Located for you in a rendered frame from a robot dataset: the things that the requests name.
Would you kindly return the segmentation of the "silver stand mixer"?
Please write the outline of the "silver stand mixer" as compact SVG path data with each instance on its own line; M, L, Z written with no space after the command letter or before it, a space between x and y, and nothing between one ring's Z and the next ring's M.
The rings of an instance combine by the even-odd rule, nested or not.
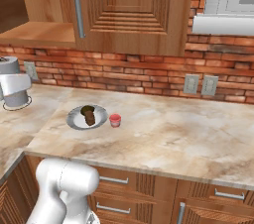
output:
M7 111L24 109L32 103L27 90L32 87L31 77L20 72L15 56L0 56L0 102Z

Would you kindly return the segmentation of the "wooden drawer front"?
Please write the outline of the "wooden drawer front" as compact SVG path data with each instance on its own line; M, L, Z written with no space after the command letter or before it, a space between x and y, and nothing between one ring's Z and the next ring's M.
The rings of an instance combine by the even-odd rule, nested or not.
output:
M125 210L131 208L131 213L122 214L98 209L97 202L100 205ZM88 203L101 224L170 224L172 219L172 202L95 192L88 196Z
M214 195L214 189L220 192L241 194L244 192L244 200L236 200ZM239 205L254 208L254 191L242 188L234 188L216 184L208 184L197 181L178 180L176 197L183 199L193 199L206 202L214 202L221 204Z
M120 184L101 180L99 188L111 191L123 191L139 196L149 196L162 201L170 201L175 196L177 181L174 178L127 171L114 168L96 167L100 176L126 179L128 184Z

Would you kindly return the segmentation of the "white framed window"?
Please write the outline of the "white framed window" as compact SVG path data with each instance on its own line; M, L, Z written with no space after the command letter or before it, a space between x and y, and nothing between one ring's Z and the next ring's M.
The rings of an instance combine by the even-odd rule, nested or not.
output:
M193 17L194 34L254 36L254 0L205 0Z

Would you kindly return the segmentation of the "grey wall outlet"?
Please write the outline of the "grey wall outlet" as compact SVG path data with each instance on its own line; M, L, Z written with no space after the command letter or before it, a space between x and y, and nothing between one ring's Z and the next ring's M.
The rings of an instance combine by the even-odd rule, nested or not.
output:
M195 74L187 74L185 76L184 93L196 94L199 76Z
M216 91L217 82L217 76L206 75L202 82L201 94L213 96Z
M25 61L24 67L25 67L26 73L31 77L32 80L36 80L36 81L39 80L37 72L36 72L35 64L32 61Z

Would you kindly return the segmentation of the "brown bread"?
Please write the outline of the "brown bread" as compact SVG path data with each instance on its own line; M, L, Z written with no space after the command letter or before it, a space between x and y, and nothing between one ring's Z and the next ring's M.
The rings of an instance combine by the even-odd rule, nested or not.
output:
M92 111L87 110L84 112L85 122L88 126L95 124L95 117Z

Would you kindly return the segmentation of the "grey round plate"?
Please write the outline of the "grey round plate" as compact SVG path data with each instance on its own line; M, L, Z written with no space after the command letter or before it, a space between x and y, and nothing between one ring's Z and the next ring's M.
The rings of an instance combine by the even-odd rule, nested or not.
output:
M66 123L75 130L89 130L89 129L95 129L100 126L102 126L108 118L107 111L99 106L92 104L92 107L94 108L94 119L95 123L91 126L89 126L86 121L85 117L80 113L82 106L78 106L73 108L66 116Z

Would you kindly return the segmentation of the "wooden base cabinet door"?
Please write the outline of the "wooden base cabinet door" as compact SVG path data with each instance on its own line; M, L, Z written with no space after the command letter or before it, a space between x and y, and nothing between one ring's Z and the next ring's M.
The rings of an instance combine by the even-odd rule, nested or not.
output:
M182 224L254 224L254 208L177 198L171 224L177 224L180 202L186 204Z

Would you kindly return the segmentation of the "open wooden wall cabinet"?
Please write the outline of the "open wooden wall cabinet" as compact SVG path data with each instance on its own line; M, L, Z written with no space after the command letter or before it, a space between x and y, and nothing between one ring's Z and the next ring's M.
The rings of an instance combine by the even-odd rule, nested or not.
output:
M74 48L70 0L0 0L0 44Z

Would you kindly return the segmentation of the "wooden corner base cabinet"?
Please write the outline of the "wooden corner base cabinet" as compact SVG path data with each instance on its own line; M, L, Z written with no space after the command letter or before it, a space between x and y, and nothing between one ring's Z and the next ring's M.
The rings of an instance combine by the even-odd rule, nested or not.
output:
M26 224L39 195L36 168L41 160L24 155L0 186L0 224Z

